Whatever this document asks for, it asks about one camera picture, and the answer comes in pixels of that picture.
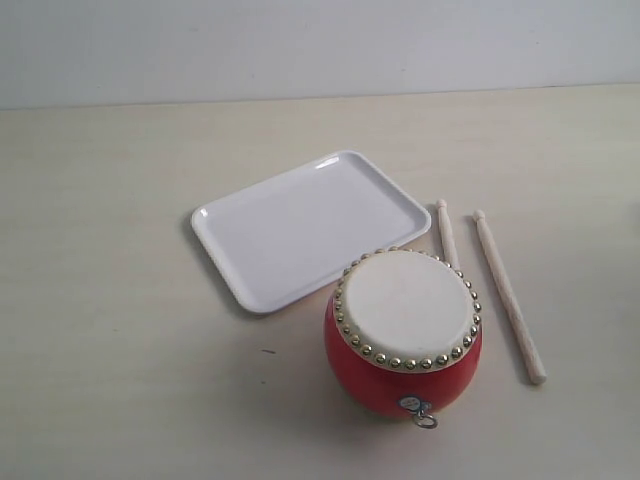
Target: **table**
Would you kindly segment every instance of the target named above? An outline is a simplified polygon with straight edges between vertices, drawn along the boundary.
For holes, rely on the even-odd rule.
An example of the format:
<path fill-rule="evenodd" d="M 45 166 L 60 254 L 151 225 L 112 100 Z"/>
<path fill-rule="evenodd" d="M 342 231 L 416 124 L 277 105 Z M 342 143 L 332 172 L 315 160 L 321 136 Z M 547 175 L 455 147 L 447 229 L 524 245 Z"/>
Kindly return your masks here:
<path fill-rule="evenodd" d="M 485 299 L 477 375 L 436 430 L 337 385 L 330 286 L 253 317 L 191 231 L 200 204 L 340 149 L 447 200 Z M 636 478 L 639 159 L 640 85 L 0 112 L 0 478 Z M 414 244 L 441 253 L 437 222 Z"/>

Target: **drumstick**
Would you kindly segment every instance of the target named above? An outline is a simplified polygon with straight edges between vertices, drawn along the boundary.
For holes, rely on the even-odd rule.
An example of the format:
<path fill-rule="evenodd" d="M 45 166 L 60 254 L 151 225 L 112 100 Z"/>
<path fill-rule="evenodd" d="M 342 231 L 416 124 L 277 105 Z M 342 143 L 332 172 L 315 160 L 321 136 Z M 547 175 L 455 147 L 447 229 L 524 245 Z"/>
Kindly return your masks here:
<path fill-rule="evenodd" d="M 436 202 L 438 207 L 438 220 L 440 223 L 440 237 L 442 238 L 442 249 L 444 258 L 455 270 L 460 270 L 460 261 L 456 250 L 456 242 L 453 239 L 453 229 L 447 213 L 447 202 L 440 199 Z"/>
<path fill-rule="evenodd" d="M 502 304 L 509 315 L 509 320 L 511 321 L 511 326 L 518 341 L 518 345 L 520 346 L 520 351 L 522 352 L 524 364 L 527 367 L 527 372 L 529 373 L 529 378 L 535 385 L 540 385 L 547 379 L 547 372 L 544 370 L 542 360 L 540 360 L 538 350 L 533 343 L 529 329 L 524 323 L 522 311 L 520 310 L 515 293 L 513 292 L 513 288 L 511 287 L 511 283 L 507 277 L 507 272 L 502 260 L 500 259 L 498 247 L 493 239 L 491 230 L 489 230 L 489 225 L 487 224 L 484 212 L 482 210 L 476 210 L 473 214 L 473 219 L 476 221 L 478 236 L 480 237 L 480 242 L 482 243 L 482 248 L 484 249 L 484 254 L 487 258 L 487 263 L 491 269 L 493 279 L 496 282 L 496 287 L 498 287 L 498 293 L 502 299 Z"/>

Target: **white drum head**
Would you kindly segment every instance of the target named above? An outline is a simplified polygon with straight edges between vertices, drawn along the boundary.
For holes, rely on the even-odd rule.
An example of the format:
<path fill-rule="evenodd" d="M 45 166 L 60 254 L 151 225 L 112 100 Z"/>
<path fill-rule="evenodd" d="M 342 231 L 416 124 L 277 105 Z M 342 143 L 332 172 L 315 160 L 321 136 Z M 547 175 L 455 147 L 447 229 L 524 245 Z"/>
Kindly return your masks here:
<path fill-rule="evenodd" d="M 346 340 L 372 360 L 382 354 L 379 364 L 395 359 L 410 370 L 421 361 L 425 368 L 444 367 L 461 358 L 477 334 L 475 293 L 458 273 L 426 254 L 371 255 L 345 276 L 338 296 Z"/>

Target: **drum ring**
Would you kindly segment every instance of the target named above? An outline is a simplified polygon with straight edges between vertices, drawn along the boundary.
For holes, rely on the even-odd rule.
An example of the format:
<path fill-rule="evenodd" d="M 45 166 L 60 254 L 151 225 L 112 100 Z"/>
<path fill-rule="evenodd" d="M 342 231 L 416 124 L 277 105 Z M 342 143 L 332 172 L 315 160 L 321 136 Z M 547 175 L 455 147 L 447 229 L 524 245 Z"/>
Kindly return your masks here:
<path fill-rule="evenodd" d="M 438 426 L 438 420 L 433 415 L 427 413 L 430 409 L 430 403 L 423 403 L 420 410 L 411 416 L 413 423 L 420 428 L 427 428 L 429 430 L 436 428 Z"/>

